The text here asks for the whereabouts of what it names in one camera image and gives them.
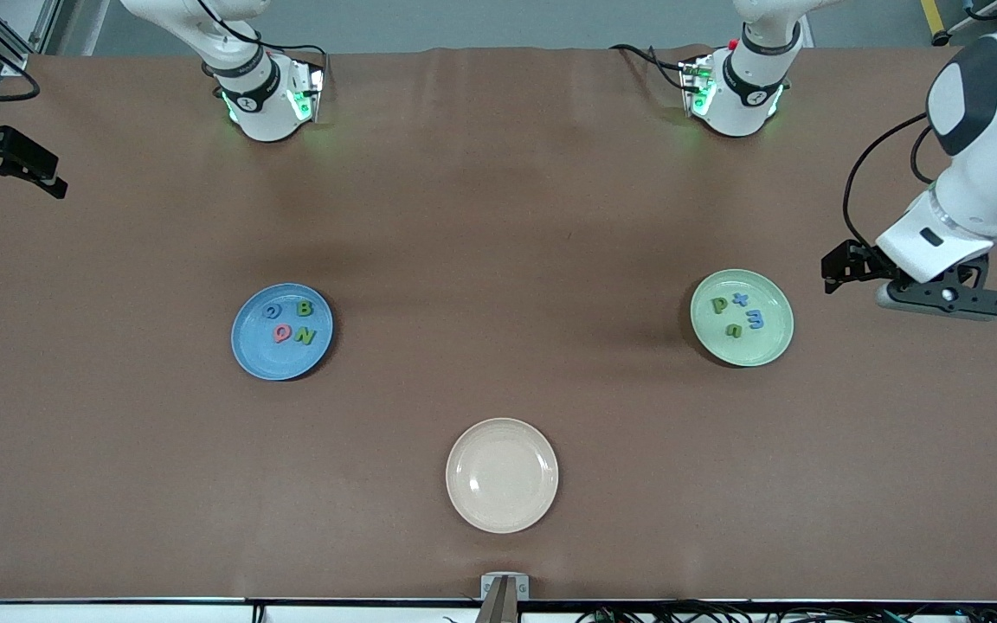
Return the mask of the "green plate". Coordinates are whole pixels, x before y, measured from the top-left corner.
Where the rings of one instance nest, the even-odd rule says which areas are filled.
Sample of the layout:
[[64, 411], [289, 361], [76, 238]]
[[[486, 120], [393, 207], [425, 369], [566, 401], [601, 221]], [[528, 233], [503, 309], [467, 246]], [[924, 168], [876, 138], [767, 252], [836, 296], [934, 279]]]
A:
[[[735, 292], [750, 296], [748, 307], [732, 303]], [[712, 310], [711, 300], [724, 297], [729, 307], [724, 314]], [[745, 312], [760, 309], [765, 326], [751, 330]], [[772, 363], [790, 346], [794, 331], [793, 311], [788, 297], [768, 277], [745, 269], [731, 268], [709, 273], [697, 284], [689, 304], [692, 330], [704, 349], [721, 362], [737, 367], [758, 367]], [[740, 324], [743, 335], [725, 335], [728, 324]]]

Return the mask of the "blue plate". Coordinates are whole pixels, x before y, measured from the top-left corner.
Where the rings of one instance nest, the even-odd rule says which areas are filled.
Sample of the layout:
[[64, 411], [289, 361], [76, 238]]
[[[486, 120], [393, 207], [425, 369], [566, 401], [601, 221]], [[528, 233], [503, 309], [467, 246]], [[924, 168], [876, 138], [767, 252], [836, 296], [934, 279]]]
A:
[[[312, 315], [296, 315], [294, 306], [298, 299], [312, 301]], [[266, 319], [262, 307], [272, 303], [280, 304], [282, 313], [276, 319]], [[273, 340], [273, 328], [277, 324], [289, 324], [293, 332], [300, 326], [308, 326], [317, 336], [312, 344], [296, 342], [293, 334], [287, 342], [277, 344]], [[250, 375], [282, 382], [315, 369], [332, 347], [333, 337], [335, 317], [328, 300], [309, 286], [281, 283], [261, 289], [247, 299], [235, 317], [230, 344], [236, 362]]]

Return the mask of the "beige plate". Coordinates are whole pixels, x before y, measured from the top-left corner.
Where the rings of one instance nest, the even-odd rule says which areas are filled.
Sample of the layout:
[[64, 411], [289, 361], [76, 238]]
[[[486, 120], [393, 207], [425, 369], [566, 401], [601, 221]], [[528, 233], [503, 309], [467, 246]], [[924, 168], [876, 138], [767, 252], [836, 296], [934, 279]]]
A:
[[464, 430], [446, 463], [446, 488], [456, 512], [491, 535], [515, 535], [549, 513], [559, 490], [559, 462], [537, 428], [491, 418]]

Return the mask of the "grey bar with black foot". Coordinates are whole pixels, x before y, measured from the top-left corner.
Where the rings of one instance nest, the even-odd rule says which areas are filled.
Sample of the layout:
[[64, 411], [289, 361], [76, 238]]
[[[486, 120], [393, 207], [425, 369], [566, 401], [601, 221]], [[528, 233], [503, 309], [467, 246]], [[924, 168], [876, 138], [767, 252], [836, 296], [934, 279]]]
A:
[[984, 4], [984, 0], [922, 0], [931, 46], [945, 47], [962, 33], [974, 32], [980, 20], [972, 13], [978, 13]]

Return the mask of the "black table edge strip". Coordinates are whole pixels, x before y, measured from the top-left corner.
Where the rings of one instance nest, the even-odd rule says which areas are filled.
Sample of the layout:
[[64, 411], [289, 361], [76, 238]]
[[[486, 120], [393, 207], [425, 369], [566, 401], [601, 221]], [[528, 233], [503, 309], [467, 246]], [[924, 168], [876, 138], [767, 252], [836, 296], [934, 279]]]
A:
[[[748, 599], [748, 598], [693, 598], [692, 602], [727, 603], [733, 606], [759, 607], [775, 610], [775, 606], [869, 607], [899, 606], [954, 607], [966, 604], [971, 607], [997, 607], [997, 600], [903, 600], [903, 599]], [[252, 606], [264, 602], [272, 606], [309, 607], [454, 607], [481, 604], [480, 598], [222, 598], [221, 596], [143, 596], [143, 598], [0, 598], [0, 606]]]

